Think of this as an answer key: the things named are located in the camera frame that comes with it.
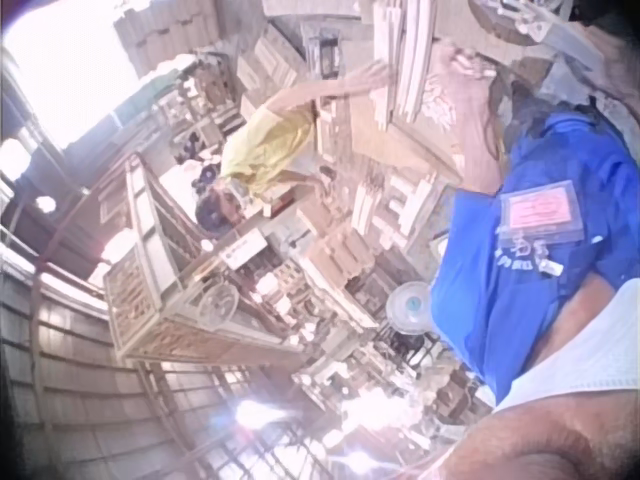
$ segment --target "wooden crate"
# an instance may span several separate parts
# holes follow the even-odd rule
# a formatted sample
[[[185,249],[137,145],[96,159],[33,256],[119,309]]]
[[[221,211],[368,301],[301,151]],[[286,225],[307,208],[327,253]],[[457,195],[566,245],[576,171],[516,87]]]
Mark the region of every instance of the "wooden crate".
[[[199,228],[137,157],[123,175],[136,243],[104,277],[117,357],[214,365],[298,361],[301,347],[283,343],[244,311],[200,317],[206,289],[223,282],[226,267],[215,252],[202,250]]]

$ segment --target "yellow shirt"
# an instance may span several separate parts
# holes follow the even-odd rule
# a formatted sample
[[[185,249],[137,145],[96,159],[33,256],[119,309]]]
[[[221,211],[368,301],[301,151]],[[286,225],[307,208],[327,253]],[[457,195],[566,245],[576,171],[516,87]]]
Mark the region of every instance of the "yellow shirt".
[[[227,141],[220,176],[239,178],[252,194],[263,193],[291,164],[312,137],[313,129],[308,107],[276,115],[261,106]]]

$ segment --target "blue shirt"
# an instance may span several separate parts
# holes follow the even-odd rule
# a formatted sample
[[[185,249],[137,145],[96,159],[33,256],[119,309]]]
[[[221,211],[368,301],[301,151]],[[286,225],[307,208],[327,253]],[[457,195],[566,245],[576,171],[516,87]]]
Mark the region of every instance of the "blue shirt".
[[[533,255],[498,248],[501,201],[459,191],[449,241],[432,288],[443,337],[500,402],[533,346],[591,271],[618,289],[640,276],[638,167],[606,125],[578,113],[551,115],[541,136],[523,136],[499,193],[571,180],[584,240],[548,246],[561,276],[537,270]]]

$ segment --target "white cloth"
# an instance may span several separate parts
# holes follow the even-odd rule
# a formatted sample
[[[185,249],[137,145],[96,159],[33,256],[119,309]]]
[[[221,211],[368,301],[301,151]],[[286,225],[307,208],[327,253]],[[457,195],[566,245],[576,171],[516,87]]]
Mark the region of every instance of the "white cloth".
[[[638,390],[639,310],[633,279],[571,342],[516,379],[495,411],[569,393]]]

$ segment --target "id badge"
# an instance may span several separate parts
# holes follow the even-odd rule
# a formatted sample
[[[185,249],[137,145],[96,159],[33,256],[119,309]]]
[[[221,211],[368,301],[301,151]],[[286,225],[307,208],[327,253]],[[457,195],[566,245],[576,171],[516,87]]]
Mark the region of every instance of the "id badge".
[[[502,214],[498,228],[501,247],[514,239],[542,240],[547,245],[584,239],[580,206],[570,180],[500,196]]]

